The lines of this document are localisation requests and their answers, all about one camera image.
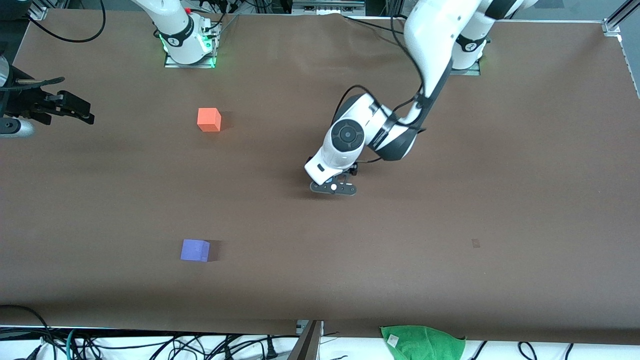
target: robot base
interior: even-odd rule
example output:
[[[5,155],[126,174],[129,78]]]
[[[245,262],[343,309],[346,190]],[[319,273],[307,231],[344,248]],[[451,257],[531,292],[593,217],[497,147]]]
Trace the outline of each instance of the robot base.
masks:
[[[208,18],[204,18],[205,26],[211,26],[211,20]],[[164,57],[164,67],[167,68],[175,68],[175,69],[213,69],[216,67],[216,59],[218,57],[218,47],[220,46],[220,32],[222,30],[222,24],[216,25],[214,28],[209,30],[206,33],[203,33],[203,36],[207,37],[203,39],[203,43],[205,46],[210,47],[212,50],[208,54],[200,59],[197,62],[192,64],[181,64],[176,62],[174,59],[169,56],[167,53]]]

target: black strap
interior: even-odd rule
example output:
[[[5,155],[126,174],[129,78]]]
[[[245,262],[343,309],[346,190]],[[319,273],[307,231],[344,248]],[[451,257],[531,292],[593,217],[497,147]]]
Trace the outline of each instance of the black strap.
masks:
[[[188,37],[190,37],[191,34],[193,33],[193,30],[195,28],[193,23],[193,18],[190,16],[187,16],[187,18],[189,19],[189,22],[187,23],[187,27],[177,34],[165,34],[162,31],[159,31],[160,36],[162,36],[162,38],[164,39],[164,42],[166,42],[169,46],[173,46],[173,47],[182,46],[182,43]]]
[[[460,44],[460,46],[462,46],[462,51],[464,51],[465,53],[473,53],[480,45],[482,45],[485,39],[486,37],[480,38],[478,40],[471,40],[460,35],[456,39],[456,42]]]
[[[502,20],[507,17],[509,9],[511,9],[517,1],[518,0],[493,0],[484,14],[492,19]]]
[[[385,120],[385,123],[382,124],[380,130],[378,130],[375,136],[373,136],[373,139],[371,139],[371,143],[369,143],[369,146],[372,149],[377,148],[378,145],[381,144],[384,139],[386,139],[387,135],[389,135],[389,131],[391,131],[391,129],[397,122],[398,116],[396,115],[396,113],[391,113],[391,115],[389,115]]]

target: black cable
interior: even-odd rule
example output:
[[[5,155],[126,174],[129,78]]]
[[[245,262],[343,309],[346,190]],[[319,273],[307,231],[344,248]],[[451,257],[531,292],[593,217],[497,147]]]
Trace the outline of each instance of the black cable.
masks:
[[[106,349],[106,350],[124,350],[124,349],[128,349],[128,348],[154,347],[154,346],[162,345],[164,343],[166,343],[166,341],[163,341],[161,343],[146,344],[146,345],[133,345],[133,346],[130,346],[130,347],[103,347],[102,345],[96,345],[95,347],[103,348],[103,349]]]
[[[405,102],[399,104],[398,106],[396,106],[392,111],[395,113],[399,108],[402,108],[403,106],[409,105],[414,100],[415,100],[415,98],[412,97],[411,99],[408,99],[407,101],[405,101]]]
[[[529,356],[525,355],[524,351],[522,350],[522,344],[527,344],[527,346],[531,350],[531,353],[533,354],[533,359],[531,359]],[[536,351],[533,350],[533,346],[531,346],[531,344],[526,342],[526,341],[521,341],[521,342],[518,343],[518,351],[520,352],[520,355],[524,356],[524,358],[526,360],[538,360],[538,356],[536,355]]]
[[[200,341],[200,338],[198,337],[196,339],[196,341],[198,342],[198,345],[200,345],[200,348],[202,349],[202,355],[205,355],[205,351],[204,351],[204,345],[202,345],[202,341]]]
[[[39,81],[39,82],[33,83],[33,84],[7,86],[7,87],[4,87],[4,88],[0,88],[0,92],[3,92],[3,91],[23,91],[23,90],[35,89],[35,88],[39,88],[41,86],[58,84],[58,83],[63,82],[64,80],[65,80],[65,78],[63,76],[60,76],[58,78],[53,78],[53,79],[49,79],[49,80],[43,80],[43,81]]]
[[[42,316],[40,316],[40,314],[38,314],[34,309],[31,309],[30,307],[26,307],[26,306],[22,306],[22,305],[13,305],[13,304],[5,304],[5,305],[0,305],[0,309],[18,309],[18,310],[22,310],[22,311],[26,311],[28,313],[31,313],[33,316],[35,316],[36,318],[38,318],[38,321],[42,324],[42,327],[45,329],[45,332],[47,333],[49,339],[51,340],[52,343],[55,342],[53,335],[51,334],[51,330],[49,329],[49,326],[47,325],[47,322],[44,321],[44,319],[42,318]],[[53,348],[53,359],[57,360],[58,358],[58,351],[56,351],[55,345]]]
[[[194,337],[193,337],[193,339],[191,339],[191,340],[187,341],[186,343],[182,343],[182,342],[180,342],[180,341],[177,341],[177,343],[180,343],[180,344],[182,345],[180,348],[178,348],[178,349],[177,349],[177,351],[176,351],[176,347],[175,347],[175,343],[176,343],[176,341],[173,341],[173,342],[172,342],[172,345],[173,345],[173,350],[172,350],[172,351],[175,351],[175,352],[173,353],[173,356],[171,356],[171,357],[169,357],[169,358],[168,358],[168,360],[175,360],[175,356],[176,356],[180,351],[183,351],[183,350],[185,350],[185,351],[190,351],[190,350],[188,350],[188,349],[187,349],[187,347],[189,346],[189,344],[190,344],[190,343],[192,343],[192,342],[194,342],[194,341],[196,341],[196,340],[197,340],[199,337],[201,337],[201,336],[202,336],[202,335],[194,336]]]
[[[218,26],[219,23],[222,22],[222,20],[225,18],[226,13],[223,13],[222,16],[220,17],[220,19],[213,25],[209,26],[208,28],[205,28],[204,31],[209,31],[213,28],[215,28],[216,26]]]
[[[382,158],[377,158],[377,159],[373,159],[373,160],[356,160],[356,163],[358,164],[371,164],[371,163],[375,163],[376,161],[382,160]]]
[[[564,353],[564,360],[569,360],[569,353],[573,349],[573,343],[569,344],[569,347],[566,348],[566,352]]]
[[[344,102],[344,98],[347,97],[347,94],[352,91],[353,89],[361,89],[364,90],[365,93],[369,94],[372,98],[373,101],[376,102],[377,106],[380,106],[380,102],[376,99],[375,96],[373,96],[373,94],[371,93],[371,91],[369,91],[369,89],[367,89],[366,87],[362,86],[362,85],[353,85],[352,87],[348,88],[347,91],[344,92],[344,94],[342,94],[342,97],[340,98],[340,101],[338,102],[338,106],[335,107],[335,111],[333,112],[333,117],[331,118],[331,125],[333,125],[333,123],[335,122],[335,116],[336,114],[338,114],[338,110],[340,109],[340,106],[342,105],[342,102]]]
[[[396,18],[396,17],[400,17],[400,18],[403,18],[403,19],[406,20],[406,17],[404,15],[391,16],[390,17],[391,30],[394,30],[394,18]],[[415,61],[413,56],[409,53],[409,50],[406,48],[406,46],[404,46],[402,43],[400,43],[400,40],[398,39],[395,31],[392,32],[392,35],[393,35],[394,40],[396,41],[396,44],[398,45],[398,47],[400,47],[400,49],[402,49],[403,53],[409,58],[409,60],[411,60],[411,63],[415,67],[415,70],[418,72],[418,76],[420,76],[420,90],[419,90],[419,92],[421,92],[422,91],[422,87],[424,86],[424,76],[422,74],[422,71],[420,71],[420,67],[418,66],[418,63]],[[411,125],[415,124],[422,117],[423,111],[424,111],[424,107],[422,107],[420,109],[420,113],[418,114],[418,116],[413,121],[411,121],[409,124],[407,124],[407,126],[411,126]]]
[[[233,341],[235,341],[238,338],[240,338],[240,335],[227,335],[227,337],[225,338],[224,341],[222,341],[220,344],[218,344],[217,347],[215,347],[213,350],[211,350],[209,355],[204,357],[204,360],[213,359],[213,357],[215,355],[218,355],[220,353],[220,351],[222,351],[224,349],[225,346],[228,346],[229,344],[231,344]]]
[[[245,1],[247,4],[251,5],[251,6],[255,6],[255,8],[256,8],[256,9],[268,9],[268,8],[271,6],[271,4],[273,4],[273,1],[271,1],[270,3],[265,4],[265,5],[258,5],[257,3],[256,3],[256,4],[253,4],[253,3],[251,3],[251,1],[249,1],[249,0],[244,0],[244,1]]]
[[[267,335],[267,356],[264,357],[266,360],[275,359],[278,357],[278,353],[276,349],[273,347],[273,340],[271,340],[271,336]]]
[[[291,6],[289,6],[289,2],[287,0],[280,0],[280,6],[282,6],[282,11],[284,11],[284,13],[291,13]]]
[[[166,342],[164,342],[162,344],[162,346],[160,346],[158,349],[156,349],[156,351],[149,357],[149,360],[156,360],[158,355],[160,355],[160,353],[162,352],[162,350],[164,350],[164,348],[166,348],[167,346],[169,346],[170,343],[173,343],[173,341],[175,341],[179,336],[174,336],[171,338],[171,340],[168,340]]]
[[[474,356],[469,359],[469,360],[477,360],[478,356],[480,356],[480,352],[482,352],[482,349],[484,348],[484,346],[486,345],[487,341],[484,340],[480,346],[478,346],[478,349],[476,350],[476,353],[474,354]]]
[[[393,30],[393,29],[385,28],[384,26],[375,25],[375,24],[372,24],[372,23],[370,23],[370,22],[366,22],[366,21],[362,21],[362,20],[358,20],[358,19],[353,19],[353,18],[348,17],[348,16],[345,16],[345,15],[343,15],[342,17],[343,17],[343,18],[345,18],[345,19],[347,19],[347,20],[351,20],[351,21],[354,21],[354,22],[359,22],[359,23],[361,23],[361,24],[365,24],[365,25],[373,26],[374,28],[378,28],[378,29],[382,29],[382,30],[387,30],[387,31],[391,31],[391,32],[393,32],[393,33],[397,33],[397,34],[404,35],[404,33],[403,33],[402,31],[396,31],[396,30]]]
[[[260,340],[245,341],[245,342],[242,342],[242,343],[234,346],[233,348],[236,348],[236,347],[246,343],[245,346],[243,346],[243,347],[237,349],[236,351],[230,353],[227,357],[224,358],[224,360],[232,360],[233,356],[236,355],[240,350],[242,350],[244,348],[247,348],[247,347],[250,347],[250,346],[255,345],[255,344],[260,344],[260,346],[262,347],[262,358],[264,359],[265,355],[264,355],[264,345],[262,344],[263,340],[266,340],[266,338],[260,339]]]
[[[57,38],[58,40],[62,40],[62,41],[66,41],[66,42],[73,42],[73,43],[89,42],[91,40],[96,39],[97,37],[100,36],[100,34],[102,34],[102,30],[104,30],[104,25],[107,23],[107,12],[104,10],[104,3],[102,2],[102,0],[100,0],[100,7],[102,8],[102,26],[100,27],[100,29],[98,30],[98,32],[94,36],[92,36],[90,38],[82,39],[82,40],[74,40],[74,39],[69,39],[69,38],[65,38],[65,37],[61,37],[59,35],[56,35],[56,34],[52,33],[51,31],[49,31],[44,26],[40,25],[40,23],[37,22],[36,20],[33,20],[33,18],[31,18],[31,16],[29,16],[29,21],[31,21],[35,26],[38,26],[42,31],[46,32],[47,34],[51,35],[54,38]]]
[[[186,344],[186,343],[183,343],[180,340],[176,340],[175,342],[180,343],[182,345]],[[197,352],[198,354],[202,354],[202,355],[206,356],[207,355],[207,351],[204,350],[204,346],[202,345],[202,342],[200,340],[197,340],[197,342],[198,342],[198,344],[200,344],[200,350],[195,348],[195,347],[192,347],[191,345],[186,345],[186,348],[188,348],[190,350],[193,350],[193,351]]]
[[[93,358],[94,359],[102,359],[102,351],[100,351],[99,347],[95,346],[95,343],[93,342],[93,340],[91,338],[87,338],[87,343],[89,343],[89,350],[91,350],[91,353],[93,354]]]

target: metal frame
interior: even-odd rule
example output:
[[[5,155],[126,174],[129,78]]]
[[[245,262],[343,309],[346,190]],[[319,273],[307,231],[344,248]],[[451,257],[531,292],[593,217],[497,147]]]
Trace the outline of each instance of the metal frame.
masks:
[[[65,9],[69,0],[33,0],[29,8],[29,16],[33,20],[44,20],[49,9]]]
[[[605,18],[602,29],[607,36],[616,36],[620,33],[620,24],[626,20],[636,9],[640,7],[640,0],[626,0],[611,16]]]
[[[293,0],[291,15],[324,15],[341,13],[345,16],[365,16],[364,0]]]
[[[287,360],[316,360],[318,358],[318,348],[320,347],[320,337],[324,332],[324,322],[322,320],[306,320],[303,325],[304,331],[296,341],[296,345],[291,350]]]

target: wire bundle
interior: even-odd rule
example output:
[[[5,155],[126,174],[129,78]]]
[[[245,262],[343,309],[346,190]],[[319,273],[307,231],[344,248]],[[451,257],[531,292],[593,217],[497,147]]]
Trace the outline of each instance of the wire bundle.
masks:
[[[18,338],[24,338],[27,335],[34,335],[41,337],[42,340],[52,345],[56,350],[60,350],[63,354],[66,355],[67,360],[102,360],[102,350],[125,350],[132,348],[143,348],[143,347],[158,347],[156,351],[149,357],[149,360],[157,360],[162,351],[169,346],[171,346],[171,350],[169,351],[169,355],[167,360],[175,360],[177,355],[183,351],[189,352],[194,355],[196,360],[212,360],[214,356],[219,354],[227,354],[224,360],[231,360],[233,355],[238,353],[239,351],[248,348],[252,345],[259,344],[262,349],[262,358],[266,359],[267,355],[265,352],[263,341],[270,342],[272,339],[278,338],[296,338],[297,336],[289,336],[289,335],[279,335],[279,336],[266,336],[265,338],[256,339],[256,340],[247,340],[242,341],[240,343],[232,344],[234,341],[238,340],[243,335],[239,334],[227,334],[226,338],[218,344],[212,350],[206,350],[202,345],[201,338],[203,336],[210,335],[220,335],[220,334],[211,334],[211,333],[202,333],[202,332],[180,332],[174,334],[171,339],[159,342],[159,343],[151,343],[144,345],[134,345],[128,347],[107,347],[103,345],[99,345],[97,343],[97,338],[91,337],[90,334],[83,329],[72,329],[69,331],[68,329],[53,329],[47,325],[45,320],[38,314],[35,310],[20,305],[0,305],[0,309],[16,309],[20,311],[26,311],[31,313],[38,321],[42,324],[42,328],[4,328],[0,329],[0,334],[18,334],[16,336],[10,336],[6,338],[6,340],[16,340]],[[58,351],[54,351],[54,360],[58,358]]]
[[[480,353],[482,352],[482,349],[484,348],[484,346],[487,343],[488,343],[488,341],[483,341],[480,344],[480,346],[478,346],[478,349],[476,350],[476,353],[469,360],[477,360],[478,357],[480,356]],[[529,348],[529,351],[533,355],[533,358],[530,358],[527,354],[525,354],[524,349],[522,348],[522,345],[527,345],[527,347]],[[574,345],[573,343],[570,343],[569,346],[564,351],[564,360],[569,360],[569,354],[571,354],[571,350],[573,349],[573,345]],[[524,357],[526,360],[538,360],[538,355],[536,354],[536,351],[533,349],[533,345],[531,345],[531,343],[529,343],[527,341],[520,341],[518,343],[518,351],[520,352],[520,355],[522,355],[522,357]]]

